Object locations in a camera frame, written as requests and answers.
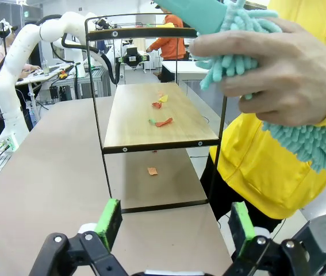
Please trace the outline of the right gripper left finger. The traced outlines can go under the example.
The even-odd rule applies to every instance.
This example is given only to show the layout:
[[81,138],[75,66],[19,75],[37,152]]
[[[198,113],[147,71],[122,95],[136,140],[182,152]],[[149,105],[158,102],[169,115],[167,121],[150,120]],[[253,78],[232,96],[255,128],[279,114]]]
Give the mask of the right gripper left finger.
[[78,267],[89,266],[95,275],[127,275],[112,254],[121,223],[121,202],[111,198],[93,230],[72,238],[63,233],[49,234],[29,274],[74,275]]

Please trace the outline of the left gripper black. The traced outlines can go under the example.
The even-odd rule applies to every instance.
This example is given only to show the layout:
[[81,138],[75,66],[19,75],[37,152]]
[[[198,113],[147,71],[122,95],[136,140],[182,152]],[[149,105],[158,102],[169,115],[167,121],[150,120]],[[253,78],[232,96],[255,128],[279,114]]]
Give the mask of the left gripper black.
[[142,61],[148,62],[149,55],[140,55],[137,47],[127,48],[125,56],[116,58],[116,63],[125,63],[131,68],[136,68]]

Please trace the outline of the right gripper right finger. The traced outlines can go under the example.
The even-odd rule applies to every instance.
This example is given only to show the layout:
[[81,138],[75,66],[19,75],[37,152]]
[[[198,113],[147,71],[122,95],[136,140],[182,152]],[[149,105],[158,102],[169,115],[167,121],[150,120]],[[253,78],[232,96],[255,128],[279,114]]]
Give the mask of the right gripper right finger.
[[322,263],[312,263],[319,253],[311,250],[306,239],[293,237],[278,244],[269,237],[256,234],[243,202],[232,204],[229,228],[236,258],[226,275],[255,275],[257,271],[266,271],[270,275],[324,274]]

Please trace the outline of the person's left hand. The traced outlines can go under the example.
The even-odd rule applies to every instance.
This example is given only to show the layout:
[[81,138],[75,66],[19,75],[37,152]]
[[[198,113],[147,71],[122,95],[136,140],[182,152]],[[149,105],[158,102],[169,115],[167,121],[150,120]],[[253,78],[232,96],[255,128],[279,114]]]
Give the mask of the person's left hand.
[[245,55],[256,69],[221,81],[239,110],[286,126],[316,125],[326,118],[326,46],[294,22],[273,19],[281,33],[231,30],[202,35],[190,44],[198,57]]

